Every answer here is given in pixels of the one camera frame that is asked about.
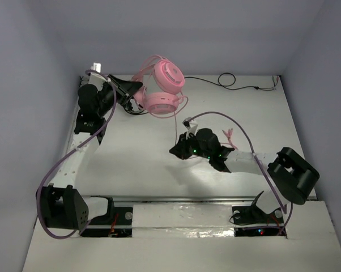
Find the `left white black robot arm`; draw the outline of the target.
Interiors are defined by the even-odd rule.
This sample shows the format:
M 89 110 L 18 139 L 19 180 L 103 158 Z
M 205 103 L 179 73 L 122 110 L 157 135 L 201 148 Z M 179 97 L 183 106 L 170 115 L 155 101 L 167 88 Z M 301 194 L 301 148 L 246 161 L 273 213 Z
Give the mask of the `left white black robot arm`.
M 45 175 L 36 192 L 37 216 L 44 231 L 50 229 L 82 231 L 97 219 L 110 223 L 115 217 L 112 198 L 84 197 L 76 182 L 85 173 L 90 158 L 100 147 L 106 127 L 117 105 L 126 105 L 142 87 L 141 82 L 86 72 L 89 81 L 78 89 L 78 114 L 71 150 Z

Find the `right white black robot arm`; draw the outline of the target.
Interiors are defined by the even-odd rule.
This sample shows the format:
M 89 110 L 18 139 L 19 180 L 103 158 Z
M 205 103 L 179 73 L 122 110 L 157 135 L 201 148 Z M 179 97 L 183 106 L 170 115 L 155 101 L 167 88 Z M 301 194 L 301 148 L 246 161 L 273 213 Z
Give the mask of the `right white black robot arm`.
M 207 159 L 219 172 L 263 176 L 270 190 L 259 193 L 246 211 L 239 213 L 240 218 L 251 215 L 258 223 L 265 222 L 278 208 L 304 205 L 320 178 L 318 171 L 292 148 L 283 147 L 276 153 L 240 151 L 221 145 L 211 129 L 181 134 L 169 152 L 182 160 L 192 156 Z

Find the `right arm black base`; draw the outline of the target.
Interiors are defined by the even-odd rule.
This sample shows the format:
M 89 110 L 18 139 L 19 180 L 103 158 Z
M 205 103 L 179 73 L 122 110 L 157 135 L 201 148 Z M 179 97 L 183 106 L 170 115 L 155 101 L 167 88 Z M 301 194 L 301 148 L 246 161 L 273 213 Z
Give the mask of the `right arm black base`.
M 259 193 L 249 206 L 232 208 L 229 222 L 236 226 L 235 236 L 287 236 L 282 209 L 278 207 L 264 212 L 257 206 L 264 194 L 264 191 Z

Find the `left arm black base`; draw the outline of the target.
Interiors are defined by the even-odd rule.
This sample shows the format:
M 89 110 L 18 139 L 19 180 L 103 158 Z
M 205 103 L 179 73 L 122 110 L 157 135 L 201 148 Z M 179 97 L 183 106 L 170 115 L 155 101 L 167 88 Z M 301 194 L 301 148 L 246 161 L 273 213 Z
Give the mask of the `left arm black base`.
M 104 215 L 93 218 L 79 235 L 91 238 L 132 237 L 133 206 L 116 204 L 112 197 L 106 197 L 105 199 L 108 201 L 107 212 Z

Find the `pink over-ear headphones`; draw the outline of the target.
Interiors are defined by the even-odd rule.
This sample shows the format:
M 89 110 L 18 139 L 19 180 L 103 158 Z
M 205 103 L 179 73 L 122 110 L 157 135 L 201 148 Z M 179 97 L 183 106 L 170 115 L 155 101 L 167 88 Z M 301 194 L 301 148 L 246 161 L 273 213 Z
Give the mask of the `pink over-ear headphones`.
M 153 78 L 160 91 L 147 93 L 145 75 Z M 185 85 L 182 71 L 163 56 L 148 57 L 131 81 L 142 84 L 133 96 L 137 106 L 156 118 L 168 118 L 170 114 L 177 116 L 188 104 L 189 98 L 182 93 Z

